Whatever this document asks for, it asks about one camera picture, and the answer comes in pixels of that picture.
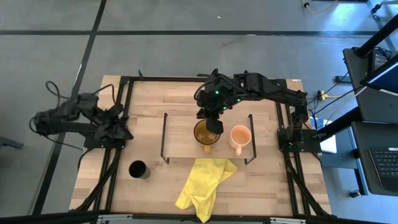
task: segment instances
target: monitor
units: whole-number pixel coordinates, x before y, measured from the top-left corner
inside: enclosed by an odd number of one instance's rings
[[[398,96],[398,55],[369,73],[361,84]]]

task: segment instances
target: yellow cable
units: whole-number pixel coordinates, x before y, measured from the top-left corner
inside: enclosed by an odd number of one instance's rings
[[[307,5],[307,6],[305,6],[305,7],[306,7],[312,14],[316,15],[316,14],[321,14],[321,13],[325,12],[326,10],[328,10],[329,8],[331,8],[332,5],[334,5],[337,1],[338,1],[338,0],[333,1],[333,2],[330,4],[330,6],[328,6],[326,9],[324,9],[324,10],[322,10],[322,11],[320,11],[320,12],[314,12],[314,11],[312,11],[311,8],[310,8],[310,5]]]

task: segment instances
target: yellow rag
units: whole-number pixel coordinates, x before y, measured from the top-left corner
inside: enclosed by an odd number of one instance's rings
[[[196,159],[175,206],[186,209],[195,206],[197,217],[207,222],[216,200],[216,188],[237,171],[229,159]]]

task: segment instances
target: black cup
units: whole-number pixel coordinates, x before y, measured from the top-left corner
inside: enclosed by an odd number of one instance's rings
[[[134,161],[129,167],[130,176],[133,178],[146,179],[150,176],[150,169],[142,161]]]

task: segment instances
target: orange mug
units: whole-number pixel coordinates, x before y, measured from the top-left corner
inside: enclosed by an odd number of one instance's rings
[[[240,156],[242,148],[251,141],[251,132],[248,127],[237,125],[231,130],[229,144],[236,150],[236,155]]]

